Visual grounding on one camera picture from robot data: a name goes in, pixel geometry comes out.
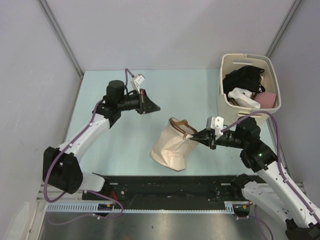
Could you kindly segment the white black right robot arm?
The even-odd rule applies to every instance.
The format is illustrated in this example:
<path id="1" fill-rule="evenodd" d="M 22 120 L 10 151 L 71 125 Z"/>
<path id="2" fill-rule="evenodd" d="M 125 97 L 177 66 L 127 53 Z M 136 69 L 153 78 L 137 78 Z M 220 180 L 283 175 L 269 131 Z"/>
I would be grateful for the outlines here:
<path id="1" fill-rule="evenodd" d="M 318 240 L 319 207 L 292 180 L 280 155 L 261 140 L 260 134 L 260 127 L 250 116 L 243 116 L 230 126 L 225 126 L 221 117 L 209 117 L 206 128 L 193 134 L 191 140 L 212 150 L 217 146 L 240 149 L 243 164 L 264 180 L 273 193 L 241 174 L 231 182 L 231 196 L 237 201 L 246 199 L 261 208 L 285 229 L 289 240 Z"/>

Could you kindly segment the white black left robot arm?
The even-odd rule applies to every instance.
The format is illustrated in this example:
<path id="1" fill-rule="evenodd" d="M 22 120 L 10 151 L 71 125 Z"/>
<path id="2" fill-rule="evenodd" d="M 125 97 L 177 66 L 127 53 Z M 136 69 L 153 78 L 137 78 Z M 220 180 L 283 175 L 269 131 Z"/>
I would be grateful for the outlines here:
<path id="1" fill-rule="evenodd" d="M 110 196 L 111 188 L 105 178 L 94 173 L 84 173 L 81 158 L 91 145 L 106 133 L 124 111 L 134 110 L 140 115 L 160 111 L 160 107 L 148 97 L 143 88 L 125 92 L 125 83 L 112 80 L 106 94 L 94 107 L 88 122 L 69 140 L 60 146 L 48 147 L 43 153 L 42 179 L 46 186 L 55 187 L 64 193 L 93 191 L 100 200 Z"/>

